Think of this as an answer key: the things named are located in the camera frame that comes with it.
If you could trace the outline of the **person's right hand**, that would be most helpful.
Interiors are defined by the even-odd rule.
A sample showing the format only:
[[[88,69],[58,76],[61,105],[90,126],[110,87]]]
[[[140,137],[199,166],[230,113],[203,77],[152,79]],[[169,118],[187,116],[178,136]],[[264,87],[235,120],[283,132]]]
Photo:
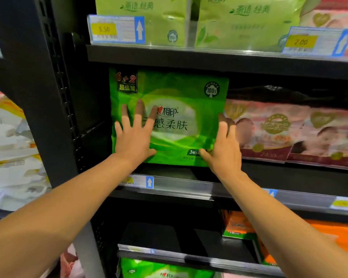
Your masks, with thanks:
[[[241,174],[241,151],[236,124],[223,113],[218,115],[218,132],[212,150],[218,161],[211,171],[222,183],[235,180]]]

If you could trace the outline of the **person's left hand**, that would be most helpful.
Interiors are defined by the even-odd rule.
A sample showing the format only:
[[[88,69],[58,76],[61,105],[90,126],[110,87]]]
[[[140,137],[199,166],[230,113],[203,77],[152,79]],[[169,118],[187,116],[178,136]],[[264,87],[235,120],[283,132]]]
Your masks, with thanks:
[[[157,110],[158,107],[153,106],[145,124],[141,128],[133,128],[130,123],[127,105],[122,105],[120,124],[123,135],[116,137],[115,153],[126,164],[129,164],[132,171],[145,161],[145,150],[150,148],[150,139]]]

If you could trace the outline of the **bright green tissue pack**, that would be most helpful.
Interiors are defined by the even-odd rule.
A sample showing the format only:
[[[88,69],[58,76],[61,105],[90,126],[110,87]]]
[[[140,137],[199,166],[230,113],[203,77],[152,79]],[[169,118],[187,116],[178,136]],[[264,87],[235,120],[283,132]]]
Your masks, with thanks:
[[[229,78],[224,75],[110,67],[111,117],[121,121],[121,107],[126,104],[132,121],[141,99],[144,126],[157,106],[150,140],[150,148],[157,153],[145,163],[208,167],[198,150],[213,149],[228,87]]]
[[[123,278],[213,278],[215,272],[185,266],[121,258]]]

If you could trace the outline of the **person's left forearm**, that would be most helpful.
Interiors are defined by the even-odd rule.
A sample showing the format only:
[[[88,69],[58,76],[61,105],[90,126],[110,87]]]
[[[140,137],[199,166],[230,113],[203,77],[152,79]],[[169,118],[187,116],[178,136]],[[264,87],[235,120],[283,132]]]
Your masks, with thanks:
[[[0,220],[0,278],[40,278],[147,154],[114,153]]]

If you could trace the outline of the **person's right forearm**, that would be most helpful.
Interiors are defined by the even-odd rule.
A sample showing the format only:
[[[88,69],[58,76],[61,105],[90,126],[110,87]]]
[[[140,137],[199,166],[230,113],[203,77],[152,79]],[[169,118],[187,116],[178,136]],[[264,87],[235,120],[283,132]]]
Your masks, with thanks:
[[[348,252],[243,172],[217,173],[286,278],[348,278]]]

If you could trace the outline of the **price tag with yellow label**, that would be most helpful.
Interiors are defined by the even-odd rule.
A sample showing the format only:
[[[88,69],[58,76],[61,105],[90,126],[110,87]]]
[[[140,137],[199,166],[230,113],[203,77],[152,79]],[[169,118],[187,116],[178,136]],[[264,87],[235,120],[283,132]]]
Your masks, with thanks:
[[[154,189],[154,177],[130,174],[119,184],[119,186]]]
[[[348,47],[348,28],[294,27],[289,30],[284,55],[343,57]]]
[[[330,209],[348,211],[348,197],[337,196],[330,205]]]
[[[88,15],[91,44],[145,45],[144,16]]]

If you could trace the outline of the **pink baby print tissue pack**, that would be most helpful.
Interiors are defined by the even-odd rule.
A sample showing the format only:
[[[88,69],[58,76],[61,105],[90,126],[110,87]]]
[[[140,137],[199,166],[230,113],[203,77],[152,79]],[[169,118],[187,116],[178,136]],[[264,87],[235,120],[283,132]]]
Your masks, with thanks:
[[[242,158],[275,163],[285,163],[309,113],[309,106],[236,99],[224,106],[237,126]]]
[[[348,110],[310,108],[287,162],[348,170]]]
[[[306,0],[300,26],[318,28],[348,28],[348,0]],[[344,52],[348,56],[348,46]]]

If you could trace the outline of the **small orange tissue pack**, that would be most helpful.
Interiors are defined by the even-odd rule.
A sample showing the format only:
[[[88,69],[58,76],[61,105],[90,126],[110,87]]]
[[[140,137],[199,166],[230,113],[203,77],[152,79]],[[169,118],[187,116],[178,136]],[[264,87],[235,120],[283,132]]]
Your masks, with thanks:
[[[224,228],[223,237],[256,240],[257,235],[252,224],[240,211],[221,210]]]

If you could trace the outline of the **black metal shelf board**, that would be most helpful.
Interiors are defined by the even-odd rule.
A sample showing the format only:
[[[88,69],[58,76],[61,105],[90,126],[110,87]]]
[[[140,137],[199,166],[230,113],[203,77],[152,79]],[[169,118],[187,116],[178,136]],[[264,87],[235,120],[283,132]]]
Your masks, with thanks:
[[[348,223],[348,211],[330,209],[337,196],[348,197],[348,171],[250,160],[242,170],[261,188],[279,190],[275,199],[300,217]],[[154,189],[119,186],[110,197],[240,210],[209,168],[143,164],[135,174],[153,176]]]
[[[348,80],[348,61],[86,45],[91,62]]]
[[[250,240],[223,237],[213,230],[130,222],[117,256],[248,277],[285,278],[279,267],[259,264]]]

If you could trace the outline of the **light green tissue pack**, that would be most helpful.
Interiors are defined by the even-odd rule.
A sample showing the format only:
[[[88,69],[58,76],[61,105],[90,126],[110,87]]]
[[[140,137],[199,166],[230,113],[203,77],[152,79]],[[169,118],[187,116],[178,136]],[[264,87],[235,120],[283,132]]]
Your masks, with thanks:
[[[134,32],[116,43],[185,47],[188,42],[192,0],[95,0],[96,13],[117,20],[117,33],[126,32],[123,21],[133,21]]]
[[[306,0],[201,0],[195,48],[281,53]]]

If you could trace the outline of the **stack of white packs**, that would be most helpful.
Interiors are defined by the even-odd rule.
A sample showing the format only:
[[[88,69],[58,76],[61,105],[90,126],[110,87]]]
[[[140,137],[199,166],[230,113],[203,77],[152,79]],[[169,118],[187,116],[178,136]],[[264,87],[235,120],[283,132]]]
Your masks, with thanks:
[[[0,210],[16,211],[50,191],[24,112],[0,91]]]

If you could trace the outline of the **pink plastic bag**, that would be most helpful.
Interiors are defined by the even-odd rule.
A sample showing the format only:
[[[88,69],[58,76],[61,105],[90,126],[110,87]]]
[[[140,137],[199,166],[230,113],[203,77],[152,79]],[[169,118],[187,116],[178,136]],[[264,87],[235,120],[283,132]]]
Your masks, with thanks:
[[[60,278],[86,278],[74,244],[60,255]]]

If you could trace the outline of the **large orange tissue pack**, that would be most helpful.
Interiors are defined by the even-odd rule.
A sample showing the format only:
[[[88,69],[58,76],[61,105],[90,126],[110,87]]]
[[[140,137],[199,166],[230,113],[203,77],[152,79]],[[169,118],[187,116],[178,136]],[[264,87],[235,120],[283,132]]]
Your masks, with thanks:
[[[306,220],[313,228],[320,233],[329,237],[344,251],[348,252],[348,224],[341,224],[335,222]],[[257,249],[260,255],[260,263],[263,265],[278,266],[272,255],[269,253],[265,245],[262,243],[259,236],[257,236]]]

